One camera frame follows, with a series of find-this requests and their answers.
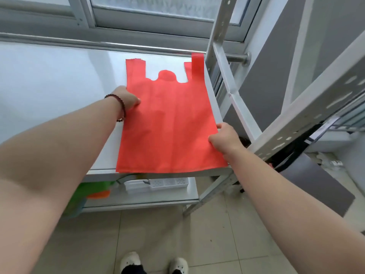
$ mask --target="shoe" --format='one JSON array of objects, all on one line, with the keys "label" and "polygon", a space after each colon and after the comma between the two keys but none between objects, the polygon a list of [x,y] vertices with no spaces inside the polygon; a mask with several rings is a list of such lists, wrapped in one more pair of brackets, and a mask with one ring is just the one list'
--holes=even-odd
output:
[{"label": "shoe", "polygon": [[123,271],[125,267],[128,265],[140,265],[140,259],[137,252],[130,252],[125,254],[124,257],[121,259],[121,267],[119,268],[119,273]]},{"label": "shoe", "polygon": [[175,270],[179,270],[181,274],[188,274],[189,267],[188,263],[183,258],[175,258],[170,263],[170,271],[169,274],[172,274]]}]

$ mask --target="red bag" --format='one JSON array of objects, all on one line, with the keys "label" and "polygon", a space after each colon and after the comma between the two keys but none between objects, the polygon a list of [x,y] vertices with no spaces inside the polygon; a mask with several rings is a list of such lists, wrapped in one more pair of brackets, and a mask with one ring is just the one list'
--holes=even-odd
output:
[{"label": "red bag", "polygon": [[116,171],[178,173],[226,167],[208,142],[218,132],[204,81],[204,56],[185,62],[188,82],[162,70],[146,78],[146,62],[127,59],[127,89],[141,99],[124,122]]}]

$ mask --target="bracelet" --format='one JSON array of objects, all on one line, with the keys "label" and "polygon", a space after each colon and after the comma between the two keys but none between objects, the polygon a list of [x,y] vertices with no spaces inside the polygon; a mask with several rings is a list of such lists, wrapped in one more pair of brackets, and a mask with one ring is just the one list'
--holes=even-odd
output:
[{"label": "bracelet", "polygon": [[121,119],[118,119],[117,120],[117,122],[122,122],[126,117],[127,117],[127,113],[126,113],[126,111],[125,111],[125,105],[124,105],[124,102],[123,102],[123,100],[118,96],[118,95],[115,95],[115,94],[108,94],[107,96],[105,96],[104,97],[104,99],[106,98],[106,97],[110,97],[110,96],[112,96],[112,97],[114,97],[114,98],[116,98],[118,101],[119,101],[119,103],[121,103],[121,107],[122,107],[122,109],[123,109],[123,113],[124,113],[124,116],[121,118]]}]

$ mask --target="black pants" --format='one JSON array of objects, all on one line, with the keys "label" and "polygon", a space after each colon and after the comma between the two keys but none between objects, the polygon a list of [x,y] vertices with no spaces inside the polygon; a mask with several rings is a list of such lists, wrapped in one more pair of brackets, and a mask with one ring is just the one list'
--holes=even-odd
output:
[{"label": "black pants", "polygon": [[[121,274],[147,274],[142,265],[128,265],[126,266]],[[181,274],[180,270],[175,270],[172,274]]]}]

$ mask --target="lower shelf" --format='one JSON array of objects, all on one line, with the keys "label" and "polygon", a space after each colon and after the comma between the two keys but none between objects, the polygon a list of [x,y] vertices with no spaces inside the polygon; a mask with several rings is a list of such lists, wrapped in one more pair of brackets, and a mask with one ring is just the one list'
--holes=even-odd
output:
[{"label": "lower shelf", "polygon": [[129,195],[124,185],[112,189],[110,196],[104,199],[89,199],[83,212],[98,212],[106,210],[135,209],[143,207],[188,205],[198,203],[199,195],[195,178],[189,178],[189,185],[185,188],[151,191]]}]

